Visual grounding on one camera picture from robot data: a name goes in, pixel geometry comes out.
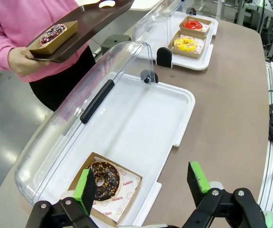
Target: yellow frosted donut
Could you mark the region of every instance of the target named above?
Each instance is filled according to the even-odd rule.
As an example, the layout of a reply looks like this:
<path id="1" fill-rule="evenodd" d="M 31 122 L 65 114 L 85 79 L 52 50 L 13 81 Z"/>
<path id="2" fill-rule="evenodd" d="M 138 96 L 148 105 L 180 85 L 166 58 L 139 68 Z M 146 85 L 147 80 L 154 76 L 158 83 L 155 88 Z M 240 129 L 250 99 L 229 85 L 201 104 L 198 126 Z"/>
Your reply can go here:
<path id="1" fill-rule="evenodd" d="M 174 41 L 174 46 L 181 51 L 195 52 L 198 43 L 194 39 L 181 37 Z"/>

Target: chocolate frosted donut with sprinkles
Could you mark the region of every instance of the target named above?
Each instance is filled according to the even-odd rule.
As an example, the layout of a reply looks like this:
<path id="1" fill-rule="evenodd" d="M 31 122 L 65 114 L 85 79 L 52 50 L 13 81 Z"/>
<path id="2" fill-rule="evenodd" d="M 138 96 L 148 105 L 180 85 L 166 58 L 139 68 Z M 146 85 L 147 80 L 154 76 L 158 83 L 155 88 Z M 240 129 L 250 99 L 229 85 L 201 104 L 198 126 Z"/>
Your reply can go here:
<path id="1" fill-rule="evenodd" d="M 107 162 L 94 162 L 91 169 L 97 185 L 94 200 L 104 201 L 115 196 L 120 181 L 116 168 Z"/>
<path id="2" fill-rule="evenodd" d="M 64 24 L 58 24 L 58 25 L 52 26 L 49 30 L 47 30 L 44 34 L 42 34 L 40 38 L 40 44 L 42 46 L 47 45 L 56 37 L 58 37 L 61 33 L 66 31 L 66 29 L 67 28 Z"/>

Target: donut hole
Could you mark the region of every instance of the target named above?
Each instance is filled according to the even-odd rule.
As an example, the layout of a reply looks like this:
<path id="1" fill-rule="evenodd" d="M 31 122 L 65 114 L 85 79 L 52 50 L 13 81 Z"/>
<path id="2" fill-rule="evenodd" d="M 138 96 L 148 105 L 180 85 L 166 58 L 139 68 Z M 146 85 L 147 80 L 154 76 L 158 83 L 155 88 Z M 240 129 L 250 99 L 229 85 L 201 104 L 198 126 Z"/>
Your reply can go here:
<path id="1" fill-rule="evenodd" d="M 104 177 L 96 177 L 95 182 L 98 187 L 102 186 L 104 184 Z"/>
<path id="2" fill-rule="evenodd" d="M 103 1 L 101 3 L 99 3 L 99 8 L 102 8 L 102 7 L 113 7 L 115 6 L 115 1 L 113 0 L 106 0 L 106 1 Z"/>

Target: person's right hand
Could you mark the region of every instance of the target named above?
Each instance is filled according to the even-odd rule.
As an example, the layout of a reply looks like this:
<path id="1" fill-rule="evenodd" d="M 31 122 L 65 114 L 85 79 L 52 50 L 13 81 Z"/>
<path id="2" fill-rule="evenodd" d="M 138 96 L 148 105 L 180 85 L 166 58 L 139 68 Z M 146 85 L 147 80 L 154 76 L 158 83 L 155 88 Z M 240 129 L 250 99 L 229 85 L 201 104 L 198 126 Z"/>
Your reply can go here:
<path id="1" fill-rule="evenodd" d="M 9 51 L 9 66 L 19 76 L 27 76 L 49 64 L 49 62 L 35 61 L 28 58 L 33 58 L 33 55 L 26 47 L 14 48 Z"/>

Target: white serving tray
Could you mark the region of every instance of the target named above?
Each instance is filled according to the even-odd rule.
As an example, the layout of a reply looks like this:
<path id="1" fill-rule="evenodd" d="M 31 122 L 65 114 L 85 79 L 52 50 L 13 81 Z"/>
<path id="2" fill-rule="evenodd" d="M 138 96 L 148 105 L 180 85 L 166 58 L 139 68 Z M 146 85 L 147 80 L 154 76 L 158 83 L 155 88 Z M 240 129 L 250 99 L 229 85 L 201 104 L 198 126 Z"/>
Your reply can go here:
<path id="1" fill-rule="evenodd" d="M 175 12 L 170 19 L 171 37 L 173 37 L 177 31 L 179 31 L 179 25 L 186 18 L 186 13 Z M 206 44 L 203 49 L 203 53 L 198 59 L 181 56 L 177 54 L 172 55 L 172 66 L 177 65 L 193 70 L 204 70 L 208 67 L 210 57 L 212 54 L 213 44 L 211 44 L 212 36 L 217 34 L 218 21 L 205 17 L 205 16 L 193 16 L 205 20 L 211 21 L 209 32 L 207 33 Z M 142 38 L 142 42 L 146 42 L 151 46 L 152 57 L 156 61 L 157 50 L 161 47 L 168 47 L 170 40 L 167 39 L 167 25 L 161 25 L 160 23 L 152 23 L 152 28 L 145 38 Z"/>
<path id="2" fill-rule="evenodd" d="M 160 191 L 157 179 L 172 146 L 180 145 L 194 105 L 188 90 L 164 83 L 145 84 L 139 77 L 123 75 L 90 122 L 78 127 L 35 201 L 56 203 L 90 153 L 96 152 L 143 177 L 133 205 L 120 222 L 140 226 Z M 93 220 L 100 228 L 109 227 Z"/>

